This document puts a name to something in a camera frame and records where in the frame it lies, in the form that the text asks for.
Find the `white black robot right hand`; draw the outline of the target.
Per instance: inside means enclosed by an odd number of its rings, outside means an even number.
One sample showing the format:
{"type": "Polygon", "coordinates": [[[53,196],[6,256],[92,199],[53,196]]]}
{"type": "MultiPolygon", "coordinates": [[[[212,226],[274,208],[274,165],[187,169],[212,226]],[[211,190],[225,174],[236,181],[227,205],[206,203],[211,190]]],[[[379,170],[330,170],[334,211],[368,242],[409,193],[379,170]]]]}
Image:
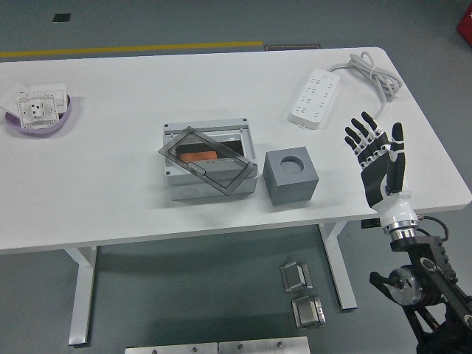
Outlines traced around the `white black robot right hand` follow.
{"type": "Polygon", "coordinates": [[[403,126],[396,122],[387,134],[367,112],[361,117],[363,122],[351,119],[344,140],[361,167],[367,203],[378,213],[385,232],[415,227],[418,219],[410,204],[403,126]]]}

